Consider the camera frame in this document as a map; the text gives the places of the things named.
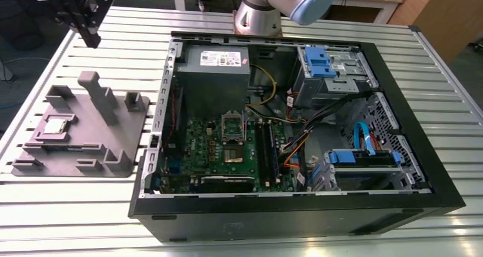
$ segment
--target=open computer chassis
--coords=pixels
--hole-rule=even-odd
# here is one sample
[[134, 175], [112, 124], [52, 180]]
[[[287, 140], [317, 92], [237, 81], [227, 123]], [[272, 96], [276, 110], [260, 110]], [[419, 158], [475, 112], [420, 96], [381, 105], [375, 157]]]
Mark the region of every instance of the open computer chassis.
[[[329, 235], [380, 234], [428, 215], [441, 215], [464, 206], [436, 152], [415, 114], [404, 99], [384, 60], [371, 43], [311, 40], [307, 38], [265, 38], [221, 34], [173, 32], [165, 58], [163, 84], [152, 128], [151, 145], [138, 165], [129, 217], [138, 219], [153, 236], [164, 242], [260, 238], [300, 238]], [[427, 194], [400, 192], [285, 192], [281, 194], [221, 194], [205, 196], [152, 194], [145, 179], [156, 167], [160, 134], [169, 99], [176, 45], [267, 45], [356, 46], [379, 82], [381, 93], [412, 150], [411, 160], [421, 167]]]

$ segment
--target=floor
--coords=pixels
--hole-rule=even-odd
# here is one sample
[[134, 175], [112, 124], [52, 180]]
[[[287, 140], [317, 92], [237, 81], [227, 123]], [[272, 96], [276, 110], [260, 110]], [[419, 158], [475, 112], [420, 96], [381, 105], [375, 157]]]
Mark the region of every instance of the floor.
[[[231, 12], [232, 3], [229, 0], [203, 0], [207, 11]], [[173, 0], [116, 0], [116, 6], [173, 9]], [[197, 11], [196, 0], [187, 0], [187, 10]], [[4, 61], [21, 57], [50, 58], [61, 39], [65, 36], [68, 28], [53, 24], [45, 17], [34, 18], [40, 30], [45, 37], [44, 45], [28, 52], [14, 50], [0, 38], [0, 57]], [[8, 128], [21, 102], [37, 81], [37, 78], [46, 66], [46, 61], [41, 59], [22, 59], [6, 65], [8, 69], [16, 75], [17, 80], [6, 84], [0, 80], [0, 136]], [[476, 103], [483, 108], [483, 51], [476, 53], [471, 47], [467, 47], [456, 60], [451, 64], [451, 70]]]

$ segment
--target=green circuit board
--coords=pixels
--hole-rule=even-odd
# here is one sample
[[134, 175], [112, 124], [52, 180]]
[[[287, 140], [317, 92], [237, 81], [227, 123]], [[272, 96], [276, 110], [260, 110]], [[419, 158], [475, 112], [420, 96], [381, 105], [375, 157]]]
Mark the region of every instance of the green circuit board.
[[[272, 123], [273, 137], [277, 146], [285, 143], [284, 126]], [[169, 187], [175, 194], [189, 193], [191, 177], [204, 175], [244, 175], [255, 178], [256, 192], [292, 191], [292, 175], [280, 175], [280, 182], [268, 187], [259, 179], [255, 122], [248, 121], [245, 141], [224, 143], [221, 141], [221, 120], [188, 120], [185, 150], [180, 162], [180, 175], [169, 178]]]

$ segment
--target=extrusion profile table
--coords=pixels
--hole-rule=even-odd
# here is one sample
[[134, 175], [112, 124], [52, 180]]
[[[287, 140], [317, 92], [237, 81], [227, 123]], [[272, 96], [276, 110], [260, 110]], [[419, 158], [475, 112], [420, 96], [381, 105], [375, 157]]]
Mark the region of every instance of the extrusion profile table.
[[[88, 49], [69, 32], [0, 141], [0, 254], [68, 256], [437, 256], [483, 255], [483, 115], [425, 38], [407, 27], [283, 20], [289, 37], [376, 44], [467, 206], [383, 235], [160, 243], [128, 219], [134, 173], [128, 178], [16, 177], [10, 162], [41, 118], [52, 84], [77, 85], [82, 70], [116, 93], [140, 91], [156, 101], [171, 31], [232, 33], [232, 15], [110, 8], [102, 41]], [[155, 105], [148, 109], [152, 115]], [[148, 116], [144, 129], [151, 128]], [[148, 133], [140, 150], [148, 144]]]

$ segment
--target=yellow cable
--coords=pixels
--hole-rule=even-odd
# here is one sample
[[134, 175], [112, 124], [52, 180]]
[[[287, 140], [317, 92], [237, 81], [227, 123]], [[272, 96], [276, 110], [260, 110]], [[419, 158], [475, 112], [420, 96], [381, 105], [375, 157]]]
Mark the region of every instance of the yellow cable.
[[252, 66], [255, 66], [257, 69], [261, 70], [263, 73], [265, 73], [265, 75], [269, 77], [269, 80], [272, 81], [272, 85], [273, 85], [272, 94], [271, 94], [271, 96], [269, 96], [268, 99], [265, 99], [264, 101], [257, 102], [257, 103], [249, 103], [249, 104], [247, 104], [247, 106], [260, 106], [260, 105], [265, 104], [267, 102], [269, 102], [269, 100], [275, 97], [275, 92], [276, 92], [276, 90], [277, 90], [277, 83], [275, 82], [273, 76], [267, 72], [265, 69], [263, 69], [263, 68], [261, 68], [260, 66], [257, 66], [257, 65], [252, 65]]

